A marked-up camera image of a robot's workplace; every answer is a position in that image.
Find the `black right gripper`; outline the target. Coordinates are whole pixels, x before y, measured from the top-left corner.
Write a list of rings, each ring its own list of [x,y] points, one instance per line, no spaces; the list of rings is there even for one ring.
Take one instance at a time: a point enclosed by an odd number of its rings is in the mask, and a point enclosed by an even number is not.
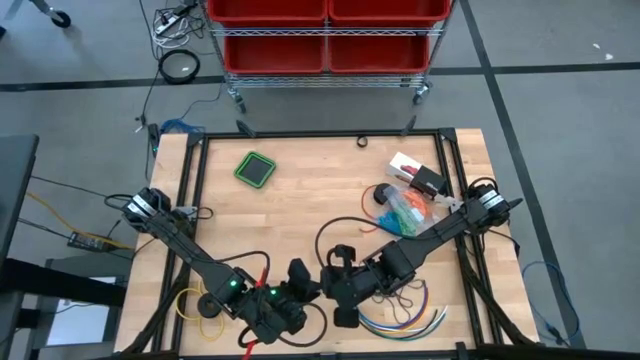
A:
[[[337,245],[328,251],[321,270],[324,295],[342,309],[355,309],[376,293],[390,294],[398,282],[381,260],[369,258],[363,265],[355,265],[354,261],[353,247]]]

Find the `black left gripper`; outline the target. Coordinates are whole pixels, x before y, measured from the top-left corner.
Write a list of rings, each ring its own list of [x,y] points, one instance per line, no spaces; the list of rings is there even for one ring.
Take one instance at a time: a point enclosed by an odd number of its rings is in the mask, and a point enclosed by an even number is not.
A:
[[[279,290],[254,288],[243,307],[243,320],[258,342],[271,344],[283,333],[299,332],[307,314],[300,302]]]

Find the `green rubber bands pile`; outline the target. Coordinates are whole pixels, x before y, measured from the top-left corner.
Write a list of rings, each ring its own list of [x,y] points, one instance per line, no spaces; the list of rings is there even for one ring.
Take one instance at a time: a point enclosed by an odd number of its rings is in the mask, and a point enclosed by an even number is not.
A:
[[[415,236],[423,231],[424,216],[416,208],[396,208],[394,213],[404,235]]]

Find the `orange rubber bands pile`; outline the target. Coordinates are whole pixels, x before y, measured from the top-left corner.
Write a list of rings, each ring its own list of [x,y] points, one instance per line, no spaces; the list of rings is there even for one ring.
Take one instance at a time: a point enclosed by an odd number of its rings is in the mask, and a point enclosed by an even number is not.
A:
[[[423,194],[415,189],[407,189],[402,191],[402,195],[409,205],[409,209],[413,216],[419,221],[432,216],[430,203]]]

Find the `dark purple rubber bands pile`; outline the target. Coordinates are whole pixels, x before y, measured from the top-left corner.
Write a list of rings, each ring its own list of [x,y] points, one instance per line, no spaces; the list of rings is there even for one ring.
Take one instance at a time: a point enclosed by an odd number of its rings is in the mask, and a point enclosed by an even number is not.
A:
[[[395,299],[398,305],[403,309],[408,309],[414,305],[414,301],[408,297],[403,295],[405,289],[414,289],[419,290],[426,285],[423,279],[416,279],[411,281],[408,285],[405,285],[400,290],[396,291],[393,295],[382,295],[382,294],[374,294],[372,297],[372,301],[376,304],[381,304],[383,301],[388,300],[391,301]]]

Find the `small black box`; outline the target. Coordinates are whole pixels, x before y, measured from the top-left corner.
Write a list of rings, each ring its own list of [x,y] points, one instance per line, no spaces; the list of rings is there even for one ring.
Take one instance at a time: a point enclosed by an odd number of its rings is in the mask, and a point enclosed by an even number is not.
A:
[[[421,166],[409,185],[421,193],[434,198],[436,195],[446,193],[447,180],[427,167]]]

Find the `black pad with green rim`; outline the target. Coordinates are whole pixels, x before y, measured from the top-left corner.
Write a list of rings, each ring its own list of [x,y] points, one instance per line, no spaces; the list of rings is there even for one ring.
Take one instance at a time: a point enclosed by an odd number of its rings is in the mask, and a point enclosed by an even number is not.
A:
[[[273,160],[258,152],[250,151],[234,170],[234,176],[251,187],[260,189],[275,169],[276,163]]]

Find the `red plastic bin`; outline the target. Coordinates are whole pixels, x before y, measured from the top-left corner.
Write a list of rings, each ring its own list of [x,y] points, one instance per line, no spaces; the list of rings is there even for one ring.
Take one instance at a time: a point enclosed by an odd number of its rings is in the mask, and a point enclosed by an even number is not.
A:
[[[328,67],[343,74],[413,74],[428,67],[427,36],[335,36]]]
[[[235,74],[316,74],[324,69],[323,37],[226,37],[225,68]]]
[[[319,27],[327,0],[207,0],[207,10],[225,27]]]
[[[344,27],[431,27],[446,19],[452,0],[328,0],[328,15]]]

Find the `black low furniture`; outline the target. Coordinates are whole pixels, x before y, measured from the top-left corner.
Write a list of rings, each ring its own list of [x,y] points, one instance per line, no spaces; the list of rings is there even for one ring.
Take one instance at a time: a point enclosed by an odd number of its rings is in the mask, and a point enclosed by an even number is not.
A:
[[[0,261],[0,360],[7,360],[25,294],[121,307],[125,288],[7,258]]]

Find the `black desk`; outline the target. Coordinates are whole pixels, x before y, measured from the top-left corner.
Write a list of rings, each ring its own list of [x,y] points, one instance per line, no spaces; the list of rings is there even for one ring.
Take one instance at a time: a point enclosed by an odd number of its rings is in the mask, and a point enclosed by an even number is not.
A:
[[[0,136],[0,269],[9,252],[38,144],[34,134]]]

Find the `white power strip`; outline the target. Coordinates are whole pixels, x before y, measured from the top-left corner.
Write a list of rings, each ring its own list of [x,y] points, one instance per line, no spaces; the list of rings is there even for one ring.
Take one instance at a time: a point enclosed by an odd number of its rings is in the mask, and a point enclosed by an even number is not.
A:
[[[161,14],[154,20],[154,34],[156,36],[161,36],[171,27],[179,24],[180,21],[181,17],[178,17],[176,15],[166,16],[165,14]]]

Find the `black chair caster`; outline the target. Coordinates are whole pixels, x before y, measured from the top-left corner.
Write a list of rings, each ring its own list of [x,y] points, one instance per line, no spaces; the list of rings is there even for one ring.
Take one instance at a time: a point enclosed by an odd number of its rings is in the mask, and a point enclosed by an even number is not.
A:
[[[62,10],[57,10],[50,6],[46,0],[29,0],[42,14],[46,15],[51,22],[59,28],[68,28],[71,25],[71,18]]]

